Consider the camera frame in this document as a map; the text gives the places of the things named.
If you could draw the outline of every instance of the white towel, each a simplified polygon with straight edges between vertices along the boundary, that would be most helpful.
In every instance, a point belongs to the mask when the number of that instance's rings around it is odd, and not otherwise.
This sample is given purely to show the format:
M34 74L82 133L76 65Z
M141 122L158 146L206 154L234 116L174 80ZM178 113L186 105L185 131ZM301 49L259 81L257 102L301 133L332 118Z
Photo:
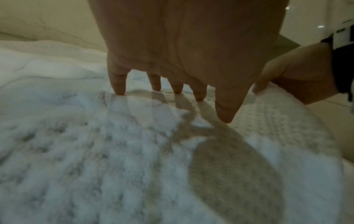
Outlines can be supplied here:
M284 90L249 94L226 125L105 54L0 42L0 223L336 224L343 167L330 131Z

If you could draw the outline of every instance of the hand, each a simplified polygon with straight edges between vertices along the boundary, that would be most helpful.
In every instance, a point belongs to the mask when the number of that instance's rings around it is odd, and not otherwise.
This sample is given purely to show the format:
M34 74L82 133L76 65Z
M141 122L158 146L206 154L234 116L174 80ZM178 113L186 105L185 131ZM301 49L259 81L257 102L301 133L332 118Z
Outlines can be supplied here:
M131 69L160 77L175 93L190 85L204 100L216 87L216 112L229 123L266 63L288 0L89 0L108 47L108 73L125 93Z
M326 43L297 48L272 61L255 83L254 93L269 82L285 89L304 104L338 94L332 74L332 50Z

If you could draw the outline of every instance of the wristwatch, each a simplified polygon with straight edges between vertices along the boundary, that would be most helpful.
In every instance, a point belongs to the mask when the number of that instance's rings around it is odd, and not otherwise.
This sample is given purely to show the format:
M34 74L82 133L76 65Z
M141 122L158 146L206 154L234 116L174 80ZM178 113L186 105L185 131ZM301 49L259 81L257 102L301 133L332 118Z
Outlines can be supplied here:
M332 70L340 93L347 93L353 101L354 85L354 19L343 22L330 37L321 42L332 47Z

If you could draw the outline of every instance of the black wristband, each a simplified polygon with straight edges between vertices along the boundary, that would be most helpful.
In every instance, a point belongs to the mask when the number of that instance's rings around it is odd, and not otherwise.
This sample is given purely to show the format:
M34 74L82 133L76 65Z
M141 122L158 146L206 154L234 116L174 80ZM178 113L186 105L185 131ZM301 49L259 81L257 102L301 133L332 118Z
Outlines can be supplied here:
M321 42L328 43L333 49L333 35ZM334 82L340 93L348 93L348 100L353 100L351 84L354 80L354 44L343 46L332 51L332 72Z

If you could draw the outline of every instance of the palm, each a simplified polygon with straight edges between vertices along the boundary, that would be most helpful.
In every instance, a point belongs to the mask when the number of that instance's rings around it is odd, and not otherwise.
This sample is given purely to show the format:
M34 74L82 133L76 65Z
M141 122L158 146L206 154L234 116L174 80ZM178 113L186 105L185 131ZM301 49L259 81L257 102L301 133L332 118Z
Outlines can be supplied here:
M160 76L169 79L176 93L188 84L197 100L204 99L211 85L216 87L219 117L224 112L235 114L260 73L286 4L286 0L89 2L108 47L110 80L117 94L125 93L131 69L146 71L157 91Z

